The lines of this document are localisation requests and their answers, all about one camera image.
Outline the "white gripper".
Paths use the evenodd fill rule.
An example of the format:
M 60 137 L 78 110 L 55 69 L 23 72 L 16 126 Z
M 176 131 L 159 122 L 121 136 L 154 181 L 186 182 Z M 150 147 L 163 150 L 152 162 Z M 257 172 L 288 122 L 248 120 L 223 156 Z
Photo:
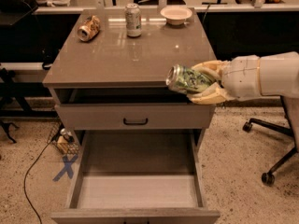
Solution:
M 188 94 L 188 99 L 198 105 L 215 105 L 226 101 L 246 101 L 261 97 L 258 81 L 258 61 L 256 55 L 240 56 L 233 60 L 212 60 L 198 63 L 192 70 L 221 81 L 223 88 L 213 83 L 203 92 Z

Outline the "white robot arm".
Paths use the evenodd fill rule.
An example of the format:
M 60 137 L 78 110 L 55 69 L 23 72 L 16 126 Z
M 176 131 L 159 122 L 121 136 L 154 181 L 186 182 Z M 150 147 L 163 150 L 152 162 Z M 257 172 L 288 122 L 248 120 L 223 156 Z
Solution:
M 238 56 L 231 61 L 199 63 L 192 70 L 216 81 L 203 92 L 188 94 L 199 105 L 247 101 L 264 96 L 299 97 L 299 54 L 295 51 L 258 57 Z

